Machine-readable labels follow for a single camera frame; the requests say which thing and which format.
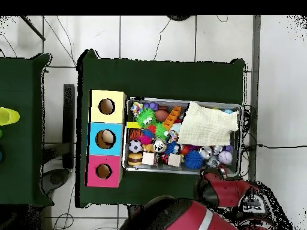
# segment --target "gray bin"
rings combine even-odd
[[[174,106],[181,107],[181,113],[186,110],[190,101],[178,101],[171,99],[152,99],[152,98],[144,98],[139,100],[136,97],[130,97],[126,100],[126,111],[128,113],[128,122],[134,121],[133,113],[130,111],[130,108],[134,101],[144,103],[144,102],[157,102],[160,106],[168,106],[168,112],[171,112]],[[238,127],[239,130],[230,134],[231,145],[234,147],[233,152],[233,161],[231,165],[227,165],[227,177],[235,177],[240,173],[240,152],[241,152],[241,144],[242,144],[242,128],[243,128],[243,107],[237,104],[223,104],[223,103],[214,103],[214,102],[198,102],[196,103],[202,107],[207,108],[219,108],[225,109],[229,108],[233,111],[238,111]],[[172,167],[168,166],[162,162],[159,163],[158,167],[150,166],[150,165],[139,165],[139,166],[130,166],[127,163],[128,155],[130,151],[128,148],[128,130],[124,129],[124,146],[123,146],[123,154],[122,154],[122,166],[128,171],[146,171],[146,172],[161,172],[161,173],[173,173],[173,174],[199,174],[200,170],[191,170],[185,167],[183,164],[180,167]]]

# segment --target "green tablecloth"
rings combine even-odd
[[[0,57],[0,107],[20,114],[17,123],[0,126],[0,204],[50,204],[40,189],[41,78],[49,59],[48,54],[32,59]]]
[[[193,198],[197,175],[124,171],[119,188],[84,186],[89,89],[123,91],[127,96],[242,104],[244,61],[112,60],[98,59],[93,50],[86,50],[78,60],[78,69],[77,115],[82,118],[77,120],[76,204],[145,204],[161,195]]]

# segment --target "pink box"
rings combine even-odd
[[[108,178],[99,178],[96,173],[96,168],[100,164],[106,164],[111,168],[111,174]],[[112,187],[119,186],[122,179],[121,157],[112,155],[89,155],[88,164],[88,183],[87,187]]]

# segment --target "muslin cloth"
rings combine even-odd
[[[179,144],[193,146],[227,146],[230,133],[239,129],[238,111],[227,114],[190,102],[178,135]]]

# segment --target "yellow cup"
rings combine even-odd
[[[19,121],[19,113],[9,108],[0,108],[0,126],[10,125]]]

